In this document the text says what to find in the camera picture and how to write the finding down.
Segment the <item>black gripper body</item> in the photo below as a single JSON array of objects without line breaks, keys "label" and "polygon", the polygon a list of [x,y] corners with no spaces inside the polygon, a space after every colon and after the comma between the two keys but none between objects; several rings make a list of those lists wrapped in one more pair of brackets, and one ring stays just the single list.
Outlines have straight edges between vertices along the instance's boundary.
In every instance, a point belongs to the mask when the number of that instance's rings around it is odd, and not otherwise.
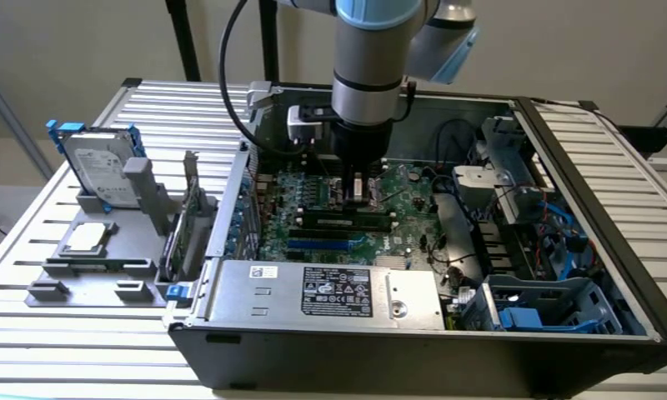
[{"label": "black gripper body", "polygon": [[346,165],[367,167],[388,151],[392,121],[356,125],[344,121],[332,124],[331,148]]}]

